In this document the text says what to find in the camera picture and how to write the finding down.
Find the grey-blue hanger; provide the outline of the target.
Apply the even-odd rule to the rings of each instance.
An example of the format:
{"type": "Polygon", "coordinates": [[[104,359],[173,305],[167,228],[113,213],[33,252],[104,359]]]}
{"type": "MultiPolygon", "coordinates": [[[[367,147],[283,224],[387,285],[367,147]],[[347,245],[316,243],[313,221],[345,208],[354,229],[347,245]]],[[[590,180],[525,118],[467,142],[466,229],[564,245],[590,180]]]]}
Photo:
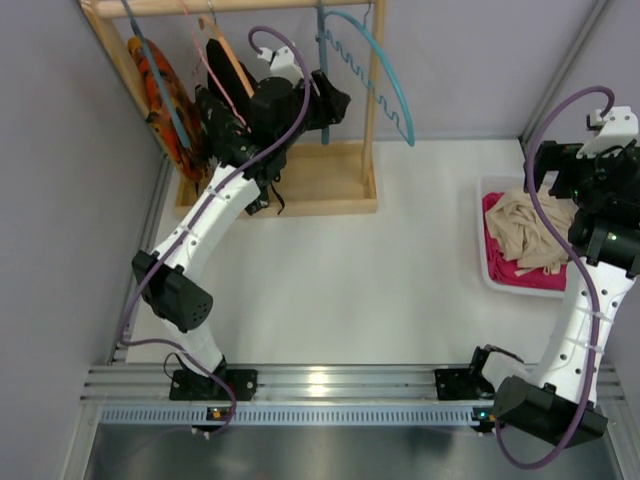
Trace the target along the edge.
{"type": "Polygon", "coordinates": [[[325,76],[328,75],[328,58],[327,58],[327,46],[325,38],[325,17],[324,17],[324,5],[322,0],[316,1],[316,27],[317,36],[316,41],[318,44],[320,69],[325,76]]]}

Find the beige trousers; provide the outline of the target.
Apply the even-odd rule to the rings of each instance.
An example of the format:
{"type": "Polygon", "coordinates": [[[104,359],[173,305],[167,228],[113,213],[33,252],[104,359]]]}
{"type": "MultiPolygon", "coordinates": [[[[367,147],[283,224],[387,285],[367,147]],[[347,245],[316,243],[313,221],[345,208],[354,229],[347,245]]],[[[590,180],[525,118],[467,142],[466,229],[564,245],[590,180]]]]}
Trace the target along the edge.
{"type": "Polygon", "coordinates": [[[484,213],[489,238],[501,258],[515,267],[517,278],[540,271],[559,275],[568,262],[567,252],[550,233],[529,194],[511,189],[498,195],[484,213]]]}

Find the pink trousers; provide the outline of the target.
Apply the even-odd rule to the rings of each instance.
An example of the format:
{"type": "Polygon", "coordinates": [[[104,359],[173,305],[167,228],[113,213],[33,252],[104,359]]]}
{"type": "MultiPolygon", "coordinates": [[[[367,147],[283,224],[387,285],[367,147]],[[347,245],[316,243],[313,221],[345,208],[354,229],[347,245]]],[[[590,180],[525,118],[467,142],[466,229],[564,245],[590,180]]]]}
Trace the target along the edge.
{"type": "Polygon", "coordinates": [[[540,271],[534,271],[531,274],[519,278],[515,276],[515,267],[504,260],[501,262],[495,259],[489,260],[489,264],[497,279],[502,280],[504,283],[557,290],[560,290],[561,288],[565,290],[566,288],[568,262],[566,266],[562,268],[559,275],[544,276],[540,271]]]}

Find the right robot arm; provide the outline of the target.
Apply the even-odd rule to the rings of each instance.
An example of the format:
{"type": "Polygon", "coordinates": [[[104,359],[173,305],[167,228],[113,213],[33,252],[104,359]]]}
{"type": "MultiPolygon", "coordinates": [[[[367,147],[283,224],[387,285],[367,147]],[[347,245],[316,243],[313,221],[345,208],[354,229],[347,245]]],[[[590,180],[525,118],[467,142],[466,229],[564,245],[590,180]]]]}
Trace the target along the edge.
{"type": "Polygon", "coordinates": [[[608,426],[596,410],[596,381],[618,308],[639,278],[639,148],[616,141],[588,153],[545,141],[525,190],[538,192],[549,172],[552,196],[578,208],[561,243],[570,262],[559,318],[533,370],[493,345],[475,350],[470,370],[491,394],[498,426],[560,449],[598,439],[608,426]]]}

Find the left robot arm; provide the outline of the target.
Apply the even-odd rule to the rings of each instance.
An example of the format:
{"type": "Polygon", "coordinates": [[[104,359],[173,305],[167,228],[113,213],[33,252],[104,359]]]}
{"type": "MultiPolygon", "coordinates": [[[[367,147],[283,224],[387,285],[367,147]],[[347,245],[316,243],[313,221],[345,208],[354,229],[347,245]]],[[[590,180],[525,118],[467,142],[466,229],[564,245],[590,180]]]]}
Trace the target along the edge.
{"type": "Polygon", "coordinates": [[[213,298],[199,284],[206,263],[241,212],[268,206],[291,146],[309,130],[340,123],[351,98],[321,70],[297,83],[268,77],[257,84],[242,124],[211,90],[199,86],[195,94],[217,162],[213,176],[171,235],[152,252],[138,252],[132,267],[184,368],[208,377],[220,374],[226,360],[208,324],[213,298]]]}

